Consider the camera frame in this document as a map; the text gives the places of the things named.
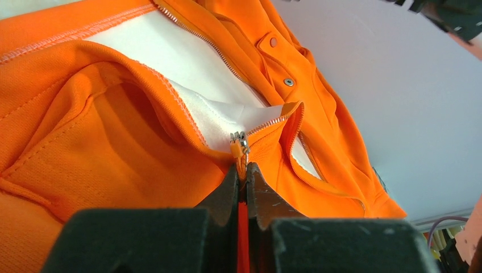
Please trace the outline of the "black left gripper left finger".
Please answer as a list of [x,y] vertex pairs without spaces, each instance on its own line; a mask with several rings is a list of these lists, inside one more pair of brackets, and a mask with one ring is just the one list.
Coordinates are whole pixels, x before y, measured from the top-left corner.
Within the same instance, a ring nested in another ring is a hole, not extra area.
[[236,272],[238,172],[193,208],[86,209],[64,225],[43,272]]

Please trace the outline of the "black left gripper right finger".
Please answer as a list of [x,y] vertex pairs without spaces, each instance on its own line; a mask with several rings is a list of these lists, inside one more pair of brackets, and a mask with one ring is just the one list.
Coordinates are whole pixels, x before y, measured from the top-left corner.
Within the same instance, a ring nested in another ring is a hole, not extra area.
[[403,220],[308,218],[250,163],[251,272],[438,272],[422,235]]

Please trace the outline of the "orange fleece jacket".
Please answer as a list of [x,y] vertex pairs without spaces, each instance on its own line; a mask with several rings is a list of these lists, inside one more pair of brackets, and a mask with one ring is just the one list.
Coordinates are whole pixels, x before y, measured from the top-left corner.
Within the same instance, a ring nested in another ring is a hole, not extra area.
[[1,271],[39,272],[87,208],[193,207],[248,135],[312,218],[405,218],[270,1],[80,1],[1,20]]

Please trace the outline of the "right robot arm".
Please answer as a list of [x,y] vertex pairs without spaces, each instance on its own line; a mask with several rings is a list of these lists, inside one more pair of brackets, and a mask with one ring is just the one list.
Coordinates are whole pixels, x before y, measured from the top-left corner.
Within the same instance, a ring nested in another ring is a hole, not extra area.
[[408,11],[424,16],[481,60],[481,0],[411,1]]

